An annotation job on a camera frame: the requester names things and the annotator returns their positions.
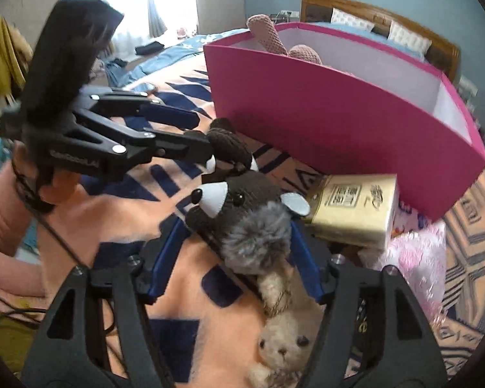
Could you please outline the left forearm pink sleeve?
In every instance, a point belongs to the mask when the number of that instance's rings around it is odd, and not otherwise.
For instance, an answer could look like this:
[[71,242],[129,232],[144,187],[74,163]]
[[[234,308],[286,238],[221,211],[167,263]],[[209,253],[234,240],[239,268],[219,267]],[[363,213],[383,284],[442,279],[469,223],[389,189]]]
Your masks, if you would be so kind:
[[43,298],[42,268],[16,258],[31,214],[16,194],[16,176],[9,163],[0,170],[0,289],[12,295]]

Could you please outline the left hand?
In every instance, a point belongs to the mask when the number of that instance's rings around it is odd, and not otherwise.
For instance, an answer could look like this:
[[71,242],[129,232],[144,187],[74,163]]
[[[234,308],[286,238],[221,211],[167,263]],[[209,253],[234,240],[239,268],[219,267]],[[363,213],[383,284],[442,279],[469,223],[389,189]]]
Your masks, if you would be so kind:
[[80,185],[80,175],[71,171],[55,168],[47,177],[37,168],[28,155],[26,146],[15,142],[12,156],[12,165],[16,173],[26,180],[30,188],[41,201],[50,205],[60,206],[74,196]]

